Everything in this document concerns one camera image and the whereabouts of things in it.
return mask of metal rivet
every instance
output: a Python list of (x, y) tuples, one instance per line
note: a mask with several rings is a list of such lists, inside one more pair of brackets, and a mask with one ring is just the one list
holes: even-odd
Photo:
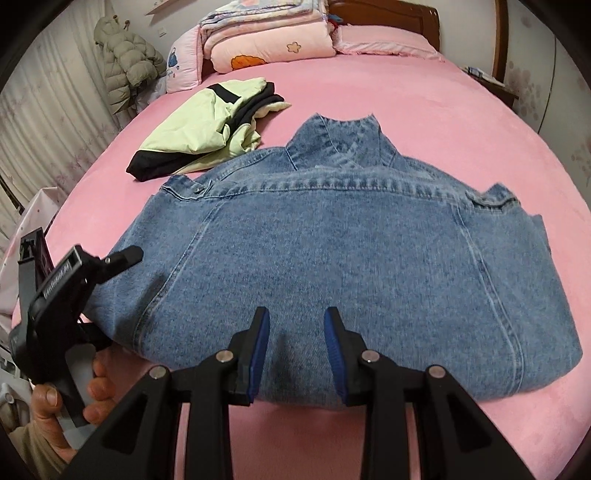
[(375, 350), (366, 350), (361, 354), (361, 358), (367, 363), (372, 364), (379, 360), (379, 353), (377, 353)]
[(433, 365), (429, 367), (429, 375), (433, 378), (443, 378), (445, 377), (445, 369), (439, 365)]
[(221, 363), (229, 362), (234, 358), (234, 354), (230, 350), (221, 350), (216, 353), (216, 360)]
[(166, 369), (162, 365), (158, 365), (157, 367), (153, 367), (150, 370), (150, 376), (154, 380), (158, 380), (166, 375)]

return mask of stacked bedding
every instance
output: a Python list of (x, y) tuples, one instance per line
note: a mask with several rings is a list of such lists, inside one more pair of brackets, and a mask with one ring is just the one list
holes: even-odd
[(204, 59), (218, 72), (335, 54), (326, 0), (234, 0), (214, 10), (172, 46), (167, 92), (202, 81)]

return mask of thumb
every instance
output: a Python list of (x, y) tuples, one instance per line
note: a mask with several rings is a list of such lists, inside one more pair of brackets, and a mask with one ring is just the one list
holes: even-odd
[(68, 449), (70, 446), (56, 418), (62, 406), (60, 393), (49, 385), (37, 385), (31, 397), (33, 420), (41, 434), (53, 449)]

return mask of denim jacket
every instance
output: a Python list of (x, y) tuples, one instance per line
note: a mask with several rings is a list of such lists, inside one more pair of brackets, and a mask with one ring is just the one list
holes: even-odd
[(539, 216), (401, 155), (367, 117), (312, 116), (286, 147), (174, 176), (115, 245), (141, 264), (86, 314), (189, 367), (271, 313), (263, 400), (338, 404), (323, 313), (398, 364), (446, 367), (479, 400), (549, 384), (582, 355)]

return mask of finger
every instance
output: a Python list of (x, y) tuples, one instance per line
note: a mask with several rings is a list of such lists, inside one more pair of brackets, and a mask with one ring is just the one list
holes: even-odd
[(105, 367), (103, 363), (101, 363), (101, 361), (97, 358), (95, 358), (92, 362), (92, 371), (97, 377), (107, 376), (107, 367)]
[(55, 448), (68, 449), (70, 446), (64, 438), (56, 413), (61, 410), (61, 395), (48, 385), (37, 385), (31, 396), (33, 419), (41, 430), (45, 440)]
[(96, 401), (108, 400), (115, 396), (115, 384), (106, 377), (96, 377), (88, 382), (88, 394)]
[(113, 399), (103, 400), (88, 405), (83, 412), (84, 418), (93, 425), (100, 425), (115, 408)]

